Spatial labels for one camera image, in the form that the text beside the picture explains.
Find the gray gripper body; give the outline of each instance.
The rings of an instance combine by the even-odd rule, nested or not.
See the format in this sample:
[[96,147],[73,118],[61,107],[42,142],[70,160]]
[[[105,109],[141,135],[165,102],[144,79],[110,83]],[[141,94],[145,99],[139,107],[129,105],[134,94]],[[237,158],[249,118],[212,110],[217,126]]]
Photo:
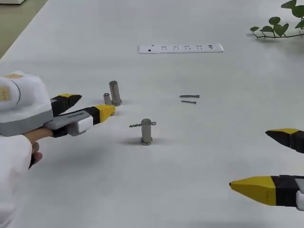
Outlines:
[[47,121],[53,119],[53,112],[49,110],[26,119],[0,123],[0,134],[6,137],[24,134],[43,126]]
[[90,116],[91,115],[86,111],[78,111],[70,114],[64,114],[54,117],[53,120],[45,123],[44,126],[51,130],[57,130],[61,127],[67,126],[68,134],[71,136],[77,136],[84,133],[84,132],[79,133],[77,131],[77,123]]

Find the white table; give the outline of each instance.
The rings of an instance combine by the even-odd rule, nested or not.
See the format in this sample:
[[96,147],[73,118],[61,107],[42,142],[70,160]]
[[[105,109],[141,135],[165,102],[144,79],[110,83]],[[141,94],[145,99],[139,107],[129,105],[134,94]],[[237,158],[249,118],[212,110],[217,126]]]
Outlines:
[[[265,130],[304,127],[300,39],[247,36],[280,0],[49,0],[0,61],[0,73],[40,75],[50,96],[103,102],[117,80],[117,114],[78,137],[44,139],[44,159],[19,190],[20,228],[286,228],[304,213],[268,207],[228,183],[304,173],[304,155]],[[219,42],[224,53],[139,55],[139,44]],[[197,104],[181,94],[199,94]],[[154,142],[138,145],[143,118]]]

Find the gray floor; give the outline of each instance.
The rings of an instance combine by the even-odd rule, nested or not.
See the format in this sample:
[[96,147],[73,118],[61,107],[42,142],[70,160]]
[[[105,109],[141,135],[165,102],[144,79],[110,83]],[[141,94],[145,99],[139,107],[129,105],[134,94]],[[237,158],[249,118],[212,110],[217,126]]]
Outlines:
[[20,5],[0,4],[0,58],[46,2],[47,0],[26,0]]

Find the white power strip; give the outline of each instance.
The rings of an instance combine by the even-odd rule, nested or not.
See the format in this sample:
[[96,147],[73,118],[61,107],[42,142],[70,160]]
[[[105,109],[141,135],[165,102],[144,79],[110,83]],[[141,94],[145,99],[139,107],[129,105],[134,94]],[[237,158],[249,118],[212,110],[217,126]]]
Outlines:
[[160,53],[207,53],[223,52],[223,47],[217,44],[207,45],[140,45],[139,54],[160,54]]

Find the metal pin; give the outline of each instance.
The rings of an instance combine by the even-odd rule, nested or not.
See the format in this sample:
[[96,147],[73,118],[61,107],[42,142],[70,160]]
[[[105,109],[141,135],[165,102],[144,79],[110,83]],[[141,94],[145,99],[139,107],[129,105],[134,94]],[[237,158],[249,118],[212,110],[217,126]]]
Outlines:
[[[151,122],[151,125],[152,125],[152,126],[155,126],[155,125],[156,125],[156,122]],[[132,125],[130,125],[129,127],[140,127],[140,126],[142,126],[142,124],[141,124],[141,123],[138,123],[138,124],[132,124]]]
[[120,106],[122,104],[122,100],[119,95],[119,89],[118,89],[118,84],[116,81],[111,81],[109,83],[110,85],[110,91],[112,95],[112,105],[114,106]]
[[105,103],[106,105],[112,105],[112,103],[111,103],[111,98],[110,98],[110,95],[109,95],[108,93],[105,93],[105,94],[104,94],[104,103]]
[[199,98],[199,97],[200,97],[200,95],[180,95],[180,97],[183,97],[183,98],[185,98],[185,97],[194,97],[194,98]]
[[142,138],[141,138],[142,145],[150,145],[153,141],[151,137],[152,122],[150,119],[143,119],[141,125],[142,125]]
[[184,100],[182,100],[181,102],[190,103],[190,104],[195,104],[196,105],[196,101],[184,101]]

